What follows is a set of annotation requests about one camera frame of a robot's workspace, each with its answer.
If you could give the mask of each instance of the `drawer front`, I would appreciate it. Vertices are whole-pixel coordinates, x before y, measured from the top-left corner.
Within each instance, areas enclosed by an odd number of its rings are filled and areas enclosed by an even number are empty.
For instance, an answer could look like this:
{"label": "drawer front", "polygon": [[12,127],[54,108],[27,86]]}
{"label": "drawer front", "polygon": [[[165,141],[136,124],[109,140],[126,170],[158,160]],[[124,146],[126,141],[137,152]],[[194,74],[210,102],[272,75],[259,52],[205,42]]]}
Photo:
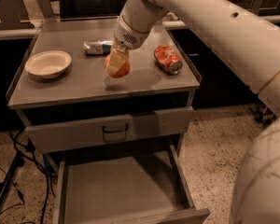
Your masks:
{"label": "drawer front", "polygon": [[131,142],[132,156],[99,161],[62,161],[58,175],[54,224],[202,224],[207,209],[197,210],[180,168],[175,148],[163,138],[148,139],[141,148]]}
{"label": "drawer front", "polygon": [[157,110],[151,113],[84,119],[31,126],[28,136],[40,153],[131,141],[184,133],[191,107]]}

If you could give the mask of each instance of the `desk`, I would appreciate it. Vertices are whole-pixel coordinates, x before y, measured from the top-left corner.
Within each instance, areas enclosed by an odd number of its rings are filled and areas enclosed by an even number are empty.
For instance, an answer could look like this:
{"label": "desk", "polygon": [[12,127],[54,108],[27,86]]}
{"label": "desk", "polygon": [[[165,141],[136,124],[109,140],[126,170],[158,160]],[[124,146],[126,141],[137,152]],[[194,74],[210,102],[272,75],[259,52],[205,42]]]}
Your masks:
{"label": "desk", "polygon": [[[153,218],[150,217],[145,223],[159,223],[163,219],[170,222],[172,220],[169,217],[176,220],[175,223],[182,223],[184,219],[194,221],[190,223],[202,223],[208,215],[208,210],[195,209],[176,156],[183,133],[189,126],[191,100],[194,91],[199,87],[199,82],[185,60],[182,61],[184,67],[177,76],[167,75],[156,65],[153,50],[159,44],[171,46],[181,56],[161,24],[154,26],[140,49],[131,51],[131,73],[119,79],[109,77],[104,68],[105,57],[86,56],[83,42],[112,39],[115,22],[115,19],[103,19],[46,24],[35,43],[32,55],[45,50],[63,50],[71,54],[72,67],[62,77],[54,80],[29,77],[23,71],[9,100],[9,107],[17,110],[21,116],[36,150],[44,153],[55,172],[59,172],[54,223],[75,223],[85,221],[85,218],[94,219],[93,223],[105,223],[106,219],[117,222],[151,215]],[[170,139],[169,142],[172,142],[171,145],[165,144],[167,137]],[[62,162],[58,162],[54,156],[59,153],[65,157]],[[101,159],[105,154],[108,156],[107,160],[110,155],[113,160],[98,164],[96,162],[81,164],[82,161],[90,161],[91,158]],[[77,158],[78,164],[69,165],[68,157],[70,160]],[[141,162],[146,159],[152,159],[152,163]],[[136,162],[139,162],[140,166],[131,167],[131,164]],[[155,167],[157,163],[161,168],[152,172],[150,167]],[[119,164],[116,166],[117,171],[120,168],[119,172],[114,170],[114,164]],[[139,179],[140,174],[136,171],[141,168],[144,172]],[[101,189],[105,179],[99,178],[103,183],[91,186],[92,181],[84,182],[83,178],[81,179],[86,174],[83,172],[92,177],[104,174],[110,177],[112,185]],[[142,202],[139,200],[138,189],[129,189],[132,197],[125,200],[130,202],[136,198],[139,202],[134,202],[135,209],[131,209],[128,203],[127,206],[121,206],[120,194],[116,197],[113,195],[113,188],[116,185],[122,187],[125,183],[122,184],[122,178],[127,176],[123,174],[128,175],[131,184],[141,181],[144,182],[141,187],[152,188],[151,192],[143,193],[146,199],[141,198]],[[151,179],[152,175],[158,174],[162,176],[161,181],[158,178],[154,179],[155,177]],[[75,186],[70,185],[73,179],[78,185],[82,185],[83,182],[83,188],[77,190]],[[178,194],[168,197],[167,191],[172,192],[172,188],[179,189],[181,196]],[[91,197],[85,198],[86,194],[81,193],[82,190]],[[116,190],[125,194],[126,189]],[[75,206],[74,201],[67,203],[67,200],[72,198],[79,203],[82,202],[76,196],[77,191],[79,197],[85,199],[85,203],[88,203],[88,199],[96,200],[94,203],[101,203],[101,195],[108,193],[109,204],[102,204],[103,210],[100,211],[94,208],[92,215],[88,208],[82,208],[85,212],[81,214],[79,208],[76,210],[70,207]],[[169,216],[162,216],[167,212],[170,213]]]}

